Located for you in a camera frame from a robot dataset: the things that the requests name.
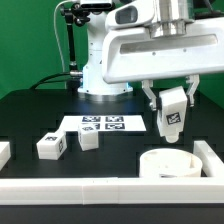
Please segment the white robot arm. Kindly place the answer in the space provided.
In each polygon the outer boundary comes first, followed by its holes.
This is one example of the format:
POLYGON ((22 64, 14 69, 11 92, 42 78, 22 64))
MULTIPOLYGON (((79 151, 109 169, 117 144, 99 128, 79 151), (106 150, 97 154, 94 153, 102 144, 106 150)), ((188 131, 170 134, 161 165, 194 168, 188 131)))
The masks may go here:
POLYGON ((131 0, 116 8, 111 0, 82 0, 87 13, 101 13, 104 29, 100 74, 109 84, 140 81, 158 110, 149 81, 187 76, 193 99, 198 76, 224 72, 224 12, 194 15, 192 0, 131 0))

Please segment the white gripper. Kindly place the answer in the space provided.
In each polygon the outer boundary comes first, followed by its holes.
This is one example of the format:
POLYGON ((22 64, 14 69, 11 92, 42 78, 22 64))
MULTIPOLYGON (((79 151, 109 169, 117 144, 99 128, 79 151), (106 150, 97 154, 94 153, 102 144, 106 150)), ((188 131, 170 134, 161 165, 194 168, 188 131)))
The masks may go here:
POLYGON ((199 75, 224 71, 224 26, 190 27, 182 37, 152 39, 145 28, 108 33, 102 51, 102 75, 108 83, 143 81, 142 90, 157 110, 153 81, 186 77, 186 95, 194 106, 199 75))

